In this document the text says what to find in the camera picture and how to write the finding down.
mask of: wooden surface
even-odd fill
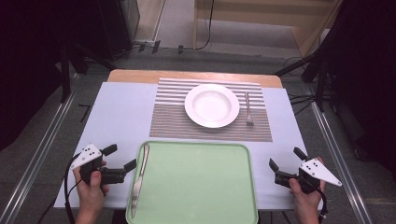
[[[312,28],[338,0],[216,0],[213,20]],[[209,19],[212,0],[195,0],[198,19]]]
[[[273,75],[248,75],[229,73],[201,73],[150,70],[113,70],[108,82],[158,83],[160,77],[227,80],[259,83],[264,88],[283,88],[280,78]]]
[[[319,42],[323,31],[332,27],[342,2],[342,0],[329,2],[322,15],[311,21],[311,27],[291,27],[291,32],[303,57],[311,53],[312,49],[315,49],[314,45]]]

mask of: white plate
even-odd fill
[[[239,101],[229,89],[216,84],[193,88],[184,107],[189,117],[207,128],[220,128],[233,122],[239,114]]]

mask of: knife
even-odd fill
[[[149,156],[149,144],[146,143],[144,145],[145,154],[143,155],[143,163],[142,167],[140,168],[139,177],[137,178],[136,182],[134,183],[134,191],[132,195],[132,217],[134,217],[134,212],[136,212],[137,207],[137,200],[139,199],[140,189],[142,188],[142,181],[143,181],[143,173],[145,173],[146,162],[148,161]]]

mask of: metal rail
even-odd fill
[[[75,82],[76,87],[71,92],[70,96],[65,100],[65,102],[59,105],[55,116],[53,117],[47,131],[41,139],[40,145],[35,151],[35,155],[31,159],[20,182],[15,187],[8,200],[7,207],[0,217],[0,224],[13,223],[17,214],[19,213],[26,196],[33,185],[33,182],[35,181],[38,171],[40,170],[44,159],[46,159],[46,156],[50,151],[50,146],[52,145],[53,139],[59,131],[59,128],[64,121],[64,117],[66,116],[67,111],[74,100],[76,89],[82,80],[82,76],[83,75],[79,74],[74,75],[73,81]]]
[[[311,87],[306,86],[311,94],[315,94]],[[349,172],[347,164],[341,154],[340,148],[338,147],[329,123],[326,120],[324,113],[320,112],[316,103],[312,103],[312,109],[315,117],[317,118],[318,125],[323,133],[323,137],[332,155],[332,160],[338,170],[340,178],[342,179],[346,195],[352,205],[352,209],[355,212],[356,218],[360,224],[371,224],[373,223],[367,207],[361,197],[361,193],[353,180],[352,174]]]

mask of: plate rim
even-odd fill
[[[224,119],[226,121],[223,122],[216,122],[216,124],[207,124],[202,122],[201,120],[197,119],[197,116],[194,116],[196,113],[192,109],[192,102],[193,102],[193,96],[198,95],[202,91],[207,91],[207,90],[213,90],[217,92],[221,92],[229,101],[231,102],[231,112],[229,113],[229,119]],[[201,84],[198,85],[194,88],[192,88],[186,95],[186,98],[184,100],[184,109],[186,110],[187,115],[189,118],[194,121],[195,123],[206,127],[206,128],[221,128],[224,126],[229,125],[232,123],[239,115],[239,110],[240,110],[240,104],[238,97],[236,94],[228,89],[225,86],[219,85],[219,84],[214,84],[214,83],[207,83],[207,84]]]

